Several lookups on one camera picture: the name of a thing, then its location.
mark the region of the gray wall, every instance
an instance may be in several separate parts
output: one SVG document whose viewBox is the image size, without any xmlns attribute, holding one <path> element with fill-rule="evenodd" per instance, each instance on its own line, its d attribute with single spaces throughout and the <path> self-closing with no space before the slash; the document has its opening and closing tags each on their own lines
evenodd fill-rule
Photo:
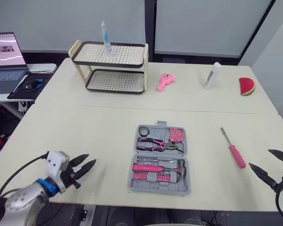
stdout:
<svg viewBox="0 0 283 226">
<path fill-rule="evenodd" d="M 143 0 L 0 0 L 0 32 L 13 31 L 23 51 L 65 52 L 77 39 L 145 43 Z"/>
<path fill-rule="evenodd" d="M 239 65 L 251 66 L 283 117 L 283 0 L 277 0 Z"/>
<path fill-rule="evenodd" d="M 271 0 L 158 0 L 155 53 L 240 57 Z"/>
</svg>

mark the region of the perforated tray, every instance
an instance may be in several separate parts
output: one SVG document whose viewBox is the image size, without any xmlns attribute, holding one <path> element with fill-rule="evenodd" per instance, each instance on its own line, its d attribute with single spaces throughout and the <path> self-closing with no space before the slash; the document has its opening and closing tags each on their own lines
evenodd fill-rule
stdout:
<svg viewBox="0 0 283 226">
<path fill-rule="evenodd" d="M 71 58 L 78 65 L 140 68 L 145 46 L 142 44 L 111 43 L 112 54 L 105 51 L 103 42 L 85 41 Z"/>
<path fill-rule="evenodd" d="M 142 93 L 144 91 L 143 72 L 96 69 L 86 83 L 91 91 L 122 93 Z"/>
</svg>

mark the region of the hammer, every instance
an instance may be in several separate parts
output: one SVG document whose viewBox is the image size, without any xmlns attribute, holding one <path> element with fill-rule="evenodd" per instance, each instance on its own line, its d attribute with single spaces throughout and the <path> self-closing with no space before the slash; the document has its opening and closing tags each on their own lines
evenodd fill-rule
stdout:
<svg viewBox="0 0 283 226">
<path fill-rule="evenodd" d="M 165 168 L 162 166 L 152 166 L 152 165 L 139 165 L 134 164 L 133 165 L 133 171 L 142 171 L 142 172 L 153 172 L 153 173 L 161 173 L 163 171 L 173 171 L 180 174 L 180 177 L 177 179 L 177 182 L 180 181 L 185 176 L 186 168 L 184 166 L 184 160 L 178 160 L 179 168 L 171 169 L 171 168 Z"/>
</svg>

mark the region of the pink hair dryer toy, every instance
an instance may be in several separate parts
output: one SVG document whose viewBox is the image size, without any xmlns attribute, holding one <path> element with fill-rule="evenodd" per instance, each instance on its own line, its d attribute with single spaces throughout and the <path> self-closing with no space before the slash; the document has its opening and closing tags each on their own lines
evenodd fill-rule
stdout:
<svg viewBox="0 0 283 226">
<path fill-rule="evenodd" d="M 168 84 L 170 84 L 171 82 L 174 82 L 174 81 L 175 81 L 174 76 L 167 74 L 167 73 L 164 73 L 164 74 L 161 75 L 160 84 L 156 88 L 159 92 L 162 92 L 162 91 L 164 91 L 164 88 L 165 88 L 166 85 L 168 85 Z"/>
</svg>

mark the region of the laptop keyboard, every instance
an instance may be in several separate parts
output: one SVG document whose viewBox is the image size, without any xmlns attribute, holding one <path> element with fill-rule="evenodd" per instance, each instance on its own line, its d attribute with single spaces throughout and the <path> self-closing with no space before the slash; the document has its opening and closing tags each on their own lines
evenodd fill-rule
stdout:
<svg viewBox="0 0 283 226">
<path fill-rule="evenodd" d="M 24 71 L 2 71 L 0 72 L 0 81 L 17 81 Z"/>
</svg>

